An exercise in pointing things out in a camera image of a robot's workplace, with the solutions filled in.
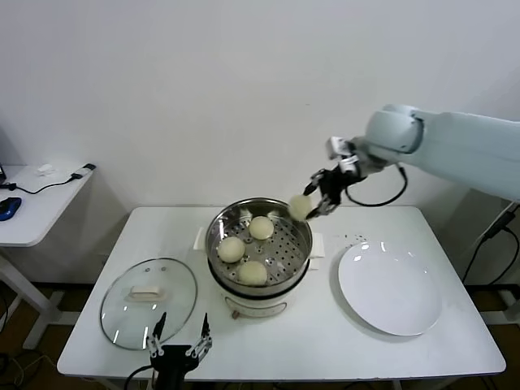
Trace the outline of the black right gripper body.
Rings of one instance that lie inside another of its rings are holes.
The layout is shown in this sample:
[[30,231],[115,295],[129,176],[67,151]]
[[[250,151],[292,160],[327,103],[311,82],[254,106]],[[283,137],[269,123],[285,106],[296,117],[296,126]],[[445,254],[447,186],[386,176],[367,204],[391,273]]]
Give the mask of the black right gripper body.
[[342,193],[350,185],[357,184],[365,179],[357,170],[342,171],[337,165],[332,169],[322,169],[318,180],[318,187],[323,200],[329,203],[341,203]]

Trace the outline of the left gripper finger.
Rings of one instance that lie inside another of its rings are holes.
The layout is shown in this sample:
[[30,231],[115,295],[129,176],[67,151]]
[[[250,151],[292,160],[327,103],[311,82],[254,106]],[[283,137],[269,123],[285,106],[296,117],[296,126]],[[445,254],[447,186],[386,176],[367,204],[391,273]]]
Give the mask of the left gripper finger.
[[146,337],[147,349],[149,351],[149,355],[152,358],[156,358],[164,354],[160,340],[163,333],[163,328],[166,323],[166,319],[167,313],[163,312],[161,318],[154,325],[151,335]]
[[204,357],[208,354],[209,350],[212,348],[213,340],[210,335],[210,324],[208,321],[208,314],[205,314],[202,328],[201,328],[201,336],[198,341],[188,349],[185,353],[185,356],[188,358],[192,358],[196,361],[202,361]]

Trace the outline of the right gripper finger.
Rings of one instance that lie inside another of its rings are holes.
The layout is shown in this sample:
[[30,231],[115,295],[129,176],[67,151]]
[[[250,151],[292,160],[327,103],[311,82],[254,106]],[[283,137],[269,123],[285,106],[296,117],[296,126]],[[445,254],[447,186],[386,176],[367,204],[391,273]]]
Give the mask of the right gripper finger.
[[336,210],[340,204],[331,199],[328,195],[324,195],[318,202],[318,205],[313,208],[305,217],[306,220],[316,219],[331,214]]
[[308,185],[306,185],[303,193],[304,194],[311,194],[314,191],[316,191],[319,188],[320,181],[325,176],[325,173],[326,173],[325,169],[321,169],[321,170],[317,171],[316,173],[314,173],[310,177],[310,183]]

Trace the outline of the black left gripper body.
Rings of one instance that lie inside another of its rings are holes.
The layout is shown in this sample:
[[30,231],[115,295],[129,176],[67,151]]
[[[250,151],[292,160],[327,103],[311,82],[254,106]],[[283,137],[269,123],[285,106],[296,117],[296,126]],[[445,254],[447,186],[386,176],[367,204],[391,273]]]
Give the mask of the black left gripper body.
[[150,359],[150,364],[157,372],[154,389],[180,390],[184,385],[184,377],[199,365],[199,358],[186,352],[188,345],[166,345],[162,348],[163,355],[156,353]]

